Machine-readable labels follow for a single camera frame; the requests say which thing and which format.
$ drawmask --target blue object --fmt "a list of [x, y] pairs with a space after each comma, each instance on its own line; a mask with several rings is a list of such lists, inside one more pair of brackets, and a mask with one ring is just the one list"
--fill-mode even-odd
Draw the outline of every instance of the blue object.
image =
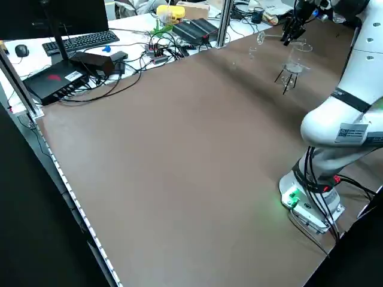
[[110, 46], [107, 46], [107, 45], [105, 46], [104, 49], [102, 49], [103, 52], [107, 52], [107, 53], [109, 53], [110, 50], [111, 50], [111, 49], [110, 49]]
[[262, 22], [262, 15], [263, 15], [264, 10], [257, 11], [254, 9], [254, 12], [251, 15], [251, 21], [254, 24], [260, 24]]

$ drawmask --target black box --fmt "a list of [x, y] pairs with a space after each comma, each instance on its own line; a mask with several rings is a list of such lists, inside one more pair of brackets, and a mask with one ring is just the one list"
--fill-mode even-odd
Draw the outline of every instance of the black box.
[[209, 41], [217, 40], [218, 28], [205, 19], [191, 20], [190, 25], [202, 30], [205, 35], [209, 35]]
[[209, 43], [209, 35], [195, 25], [181, 22], [173, 26], [173, 32], [190, 44], [202, 45]]
[[89, 80], [87, 71], [63, 60], [25, 79], [24, 85], [43, 106], [57, 102], [69, 92], [85, 85]]
[[90, 54], [85, 52], [76, 52], [73, 57], [69, 59], [73, 65], [80, 68], [86, 68], [90, 71], [90, 75], [97, 75], [97, 71], [104, 72], [105, 76], [110, 76], [114, 70], [114, 64], [110, 57]]

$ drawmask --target brown table surface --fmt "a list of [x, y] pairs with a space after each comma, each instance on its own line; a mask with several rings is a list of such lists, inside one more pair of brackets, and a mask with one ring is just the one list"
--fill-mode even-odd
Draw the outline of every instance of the brown table surface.
[[[249, 36], [110, 98], [44, 108], [38, 125], [125, 286], [302, 286], [323, 260], [288, 220], [278, 181], [306, 149], [300, 122], [336, 87], [352, 31], [313, 22], [305, 36], [312, 69], [284, 96], [273, 81], [291, 47], [266, 38], [250, 60]], [[378, 157], [345, 173], [378, 188]], [[348, 229], [367, 202], [339, 193]]]

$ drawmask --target led light strip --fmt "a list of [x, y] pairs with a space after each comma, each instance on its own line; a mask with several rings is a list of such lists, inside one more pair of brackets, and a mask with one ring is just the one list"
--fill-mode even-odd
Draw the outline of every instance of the led light strip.
[[118, 278], [118, 275], [117, 275], [117, 273], [116, 273], [112, 263], [110, 262], [110, 259], [107, 256], [107, 253], [105, 252], [104, 248], [102, 247], [100, 240], [97, 238], [95, 230], [90, 225], [89, 219], [87, 218], [84, 209], [81, 207], [80, 202], [76, 198], [76, 195], [74, 194], [72, 187], [70, 186], [66, 176], [64, 175], [64, 173], [63, 173], [63, 171], [62, 171], [62, 169], [61, 169], [61, 167], [59, 165], [59, 162], [56, 160], [56, 157], [52, 153], [52, 150], [50, 149], [49, 144], [45, 140], [45, 137], [42, 135], [41, 130], [40, 130], [40, 128], [38, 127], [38, 125], [36, 123], [35, 123], [35, 126], [36, 126], [36, 128], [38, 130], [38, 133], [42, 137], [42, 140], [44, 141], [45, 145], [47, 146], [49, 155], [50, 155], [50, 157], [53, 160], [54, 166], [56, 166], [56, 169], [59, 172], [59, 175], [60, 175], [62, 181], [64, 182], [65, 187], [68, 190], [69, 195], [72, 197], [72, 199], [73, 199], [73, 201], [74, 201], [74, 203], [75, 203], [75, 205], [77, 207], [77, 210], [79, 211], [81, 217], [83, 218], [83, 220], [84, 220], [84, 222], [85, 222], [85, 224], [86, 224], [86, 226], [87, 226], [87, 228], [89, 230], [89, 233], [92, 235], [92, 238], [95, 241], [96, 246], [97, 246], [100, 254], [102, 255], [102, 258], [104, 259], [106, 265], [108, 266], [108, 269], [109, 269], [110, 273], [113, 276], [113, 279], [115, 280], [115, 282], [116, 282], [118, 287], [123, 287], [123, 285], [122, 285], [120, 279]]

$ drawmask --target keyboard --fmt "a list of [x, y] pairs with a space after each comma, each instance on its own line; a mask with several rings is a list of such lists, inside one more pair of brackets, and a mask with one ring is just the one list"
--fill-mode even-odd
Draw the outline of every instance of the keyboard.
[[[67, 52], [74, 52], [85, 48], [106, 45], [109, 43], [117, 42], [119, 40], [120, 39], [112, 31], [109, 30], [85, 36], [73, 37], [70, 40], [66, 39], [63, 41], [65, 50]], [[59, 47], [57, 46], [56, 42], [43, 43], [42, 47], [44, 48], [48, 56], [60, 53]]]

